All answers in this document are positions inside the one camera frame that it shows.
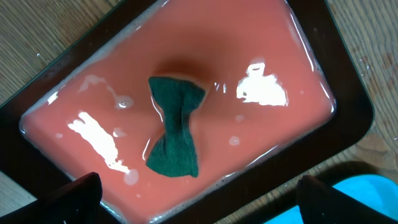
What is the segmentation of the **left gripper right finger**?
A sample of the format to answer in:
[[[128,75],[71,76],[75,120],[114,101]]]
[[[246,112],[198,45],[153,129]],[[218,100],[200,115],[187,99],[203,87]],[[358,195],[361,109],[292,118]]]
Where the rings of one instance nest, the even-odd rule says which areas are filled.
[[[397,224],[397,221],[305,175],[297,183],[296,201],[304,223]]]

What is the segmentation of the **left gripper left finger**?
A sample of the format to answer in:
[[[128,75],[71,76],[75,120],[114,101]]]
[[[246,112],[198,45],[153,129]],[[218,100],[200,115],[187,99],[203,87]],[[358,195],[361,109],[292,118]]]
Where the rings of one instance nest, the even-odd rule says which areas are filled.
[[[94,223],[103,189],[95,172],[1,217],[1,224]]]

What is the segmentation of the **dark green sponge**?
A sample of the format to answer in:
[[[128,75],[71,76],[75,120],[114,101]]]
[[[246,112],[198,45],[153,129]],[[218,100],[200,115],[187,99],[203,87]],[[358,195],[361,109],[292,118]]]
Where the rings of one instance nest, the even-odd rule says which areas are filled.
[[[152,148],[146,166],[167,177],[198,177],[198,159],[190,132],[190,115],[206,91],[188,80],[150,77],[152,97],[163,112],[164,133]]]

